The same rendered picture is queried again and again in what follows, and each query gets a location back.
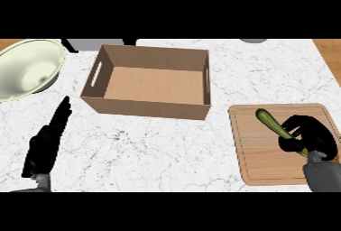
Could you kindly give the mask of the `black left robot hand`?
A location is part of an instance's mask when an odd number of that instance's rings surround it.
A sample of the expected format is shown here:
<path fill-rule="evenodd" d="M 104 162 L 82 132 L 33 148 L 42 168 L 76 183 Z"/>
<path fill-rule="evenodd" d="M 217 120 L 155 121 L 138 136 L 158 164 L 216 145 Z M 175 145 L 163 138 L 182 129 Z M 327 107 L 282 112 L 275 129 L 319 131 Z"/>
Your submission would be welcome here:
<path fill-rule="evenodd" d="M 22 167 L 22 178 L 49 174 L 58 157 L 61 138 L 73 114 L 70 97 L 65 97 L 51 119 L 30 140 L 30 149 Z"/>

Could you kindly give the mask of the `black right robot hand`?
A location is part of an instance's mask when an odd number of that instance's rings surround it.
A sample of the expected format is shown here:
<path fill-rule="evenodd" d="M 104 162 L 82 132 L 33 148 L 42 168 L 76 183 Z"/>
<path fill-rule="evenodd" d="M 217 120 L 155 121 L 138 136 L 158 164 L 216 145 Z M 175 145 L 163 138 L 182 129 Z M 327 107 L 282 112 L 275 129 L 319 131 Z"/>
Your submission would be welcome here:
<path fill-rule="evenodd" d="M 325 125 L 309 115 L 293 115 L 282 124 L 294 138 L 279 137 L 279 147 L 285 152 L 301 152 L 304 148 L 325 154 L 324 161 L 331 161 L 338 154 L 337 143 Z"/>

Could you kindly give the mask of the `green squash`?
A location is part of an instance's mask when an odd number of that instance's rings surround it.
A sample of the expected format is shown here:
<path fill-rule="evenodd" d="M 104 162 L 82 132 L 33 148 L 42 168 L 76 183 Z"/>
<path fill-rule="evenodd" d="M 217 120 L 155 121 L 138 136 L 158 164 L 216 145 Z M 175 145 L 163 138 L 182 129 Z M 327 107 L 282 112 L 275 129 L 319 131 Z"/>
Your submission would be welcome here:
<path fill-rule="evenodd" d="M 256 110 L 256 117 L 263 123 L 263 125 L 270 129 L 270 131 L 279 136 L 279 138 L 284 141 L 288 141 L 290 144 L 294 145 L 296 149 L 294 151 L 304 157 L 307 157 L 307 148 L 306 146 L 299 142 L 299 140 L 294 138 L 294 136 L 290 134 L 290 132 L 284 129 L 281 126 L 276 118 L 273 115 L 268 112 L 266 109 L 259 108 Z"/>

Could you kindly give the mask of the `wooden cutting board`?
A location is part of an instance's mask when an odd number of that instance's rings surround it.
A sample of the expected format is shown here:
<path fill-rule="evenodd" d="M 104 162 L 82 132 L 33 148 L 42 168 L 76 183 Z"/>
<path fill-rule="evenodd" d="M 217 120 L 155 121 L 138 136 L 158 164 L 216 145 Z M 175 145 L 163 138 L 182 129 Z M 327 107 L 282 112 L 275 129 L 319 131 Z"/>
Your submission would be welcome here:
<path fill-rule="evenodd" d="M 341 163 L 341 133 L 334 119 L 322 104 L 234 105 L 228 109 L 231 126 L 239 157 L 239 172 L 251 186 L 306 184 L 303 166 L 307 159 L 279 148 L 279 136 L 269 130 L 256 117 L 263 108 L 278 122 L 293 115 L 313 116 L 330 129 L 338 146 L 334 162 Z"/>

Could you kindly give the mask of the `brown cardboard box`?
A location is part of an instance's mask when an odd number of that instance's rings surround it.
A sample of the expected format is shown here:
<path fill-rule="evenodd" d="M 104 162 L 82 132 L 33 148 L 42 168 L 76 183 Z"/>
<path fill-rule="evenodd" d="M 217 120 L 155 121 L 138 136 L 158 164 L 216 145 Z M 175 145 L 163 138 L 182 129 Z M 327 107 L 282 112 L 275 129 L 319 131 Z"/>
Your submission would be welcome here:
<path fill-rule="evenodd" d="M 210 52 L 105 44 L 82 98 L 101 114 L 203 120 L 211 109 Z"/>

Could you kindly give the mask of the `pale green bowl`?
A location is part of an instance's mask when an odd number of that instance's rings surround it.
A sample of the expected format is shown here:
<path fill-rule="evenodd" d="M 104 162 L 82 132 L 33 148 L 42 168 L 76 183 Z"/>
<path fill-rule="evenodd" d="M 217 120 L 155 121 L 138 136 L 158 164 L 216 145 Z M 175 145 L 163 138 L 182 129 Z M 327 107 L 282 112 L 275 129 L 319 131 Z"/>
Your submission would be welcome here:
<path fill-rule="evenodd" d="M 55 83 L 65 50 L 53 39 L 25 39 L 0 51 L 0 102 L 45 91 Z"/>

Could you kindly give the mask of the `grey appliance with black legs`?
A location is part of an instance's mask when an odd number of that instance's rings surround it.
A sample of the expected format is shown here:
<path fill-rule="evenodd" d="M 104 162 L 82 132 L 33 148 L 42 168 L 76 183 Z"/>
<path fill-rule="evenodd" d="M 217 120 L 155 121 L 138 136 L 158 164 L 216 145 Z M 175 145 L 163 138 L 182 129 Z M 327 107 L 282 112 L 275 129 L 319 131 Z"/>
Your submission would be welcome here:
<path fill-rule="evenodd" d="M 136 39 L 62 39 L 62 45 L 71 53 L 96 51 L 104 44 L 136 45 Z"/>

